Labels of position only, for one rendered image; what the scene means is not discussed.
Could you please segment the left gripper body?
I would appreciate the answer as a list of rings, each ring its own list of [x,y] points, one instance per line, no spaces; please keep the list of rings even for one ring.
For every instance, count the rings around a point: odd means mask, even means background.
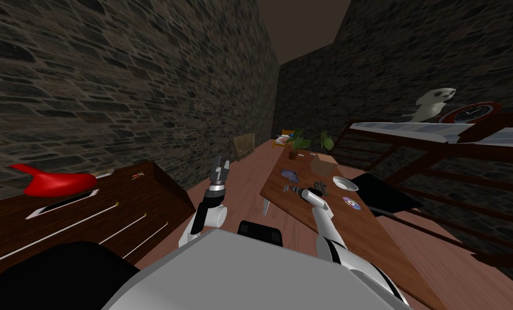
[[[217,167],[213,168],[210,174],[211,186],[224,186],[229,174],[229,169]]]

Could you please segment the tan boxy radio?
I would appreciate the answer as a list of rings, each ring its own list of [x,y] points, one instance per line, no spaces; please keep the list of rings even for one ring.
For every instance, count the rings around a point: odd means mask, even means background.
[[[246,135],[233,138],[234,151],[237,161],[252,154],[255,150],[255,134],[249,133]]]

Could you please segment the brown cardboard box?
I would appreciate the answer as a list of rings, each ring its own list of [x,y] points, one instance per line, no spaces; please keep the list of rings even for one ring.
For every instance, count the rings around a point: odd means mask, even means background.
[[[317,153],[311,162],[313,174],[327,177],[338,167],[338,162],[330,155]]]

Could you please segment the white bowl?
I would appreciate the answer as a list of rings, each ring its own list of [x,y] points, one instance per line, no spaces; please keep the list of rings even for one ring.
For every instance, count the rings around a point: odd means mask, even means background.
[[[336,186],[347,191],[356,192],[359,190],[356,184],[354,184],[351,180],[346,179],[344,177],[334,176],[333,182]]]

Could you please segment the green potted plant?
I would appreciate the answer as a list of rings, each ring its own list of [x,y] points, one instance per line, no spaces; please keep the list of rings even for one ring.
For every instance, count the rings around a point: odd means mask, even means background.
[[[310,146],[312,140],[303,137],[303,129],[295,129],[292,136],[286,140],[285,146],[290,146],[289,159],[295,160],[298,156],[300,149],[305,149]]]

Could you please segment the small yellow bed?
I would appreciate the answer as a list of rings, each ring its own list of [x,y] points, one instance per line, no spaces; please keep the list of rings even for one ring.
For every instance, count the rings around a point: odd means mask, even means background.
[[[294,135],[294,130],[282,130],[281,135],[277,136],[275,141],[273,142],[272,147],[281,146],[285,147],[287,145],[287,140],[292,138]]]

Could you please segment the brown wooden table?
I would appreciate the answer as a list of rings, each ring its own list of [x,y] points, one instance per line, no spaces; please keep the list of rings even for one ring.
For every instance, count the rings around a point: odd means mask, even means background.
[[[323,177],[312,173],[313,155],[309,151],[301,150],[301,155],[296,160],[289,159],[289,151],[284,147],[271,148],[270,151],[276,162],[261,189],[260,195],[263,198],[316,231],[317,225],[313,220],[311,205],[293,192],[283,191],[288,180],[281,175],[281,171],[296,171],[298,185],[302,188],[312,186],[315,181],[324,182],[329,194],[324,200],[332,209],[332,222],[347,248],[379,267],[398,288],[430,310],[448,310],[360,197],[355,192],[341,189],[334,184],[333,177],[342,176],[339,168],[329,176]],[[343,197],[356,201],[361,210],[355,210],[345,204]]]

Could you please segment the dark wooden dresser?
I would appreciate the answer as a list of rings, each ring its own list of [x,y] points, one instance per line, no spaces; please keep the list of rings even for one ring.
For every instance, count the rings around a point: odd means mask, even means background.
[[[101,243],[136,264],[195,212],[183,188],[147,161],[100,178],[95,194],[57,207],[60,198],[0,200],[0,274],[59,244]]]

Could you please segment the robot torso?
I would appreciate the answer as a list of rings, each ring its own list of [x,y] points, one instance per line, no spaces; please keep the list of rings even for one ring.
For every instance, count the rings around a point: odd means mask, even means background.
[[[211,229],[128,280],[102,310],[412,310],[369,277]]]

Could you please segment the dark red wooden shelf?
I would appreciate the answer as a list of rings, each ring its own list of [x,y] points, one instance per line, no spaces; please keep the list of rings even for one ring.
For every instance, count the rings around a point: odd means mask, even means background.
[[[513,269],[513,109],[498,102],[456,106],[432,123],[351,119],[330,155],[364,170],[362,192],[393,218],[406,210],[446,227],[476,260]]]

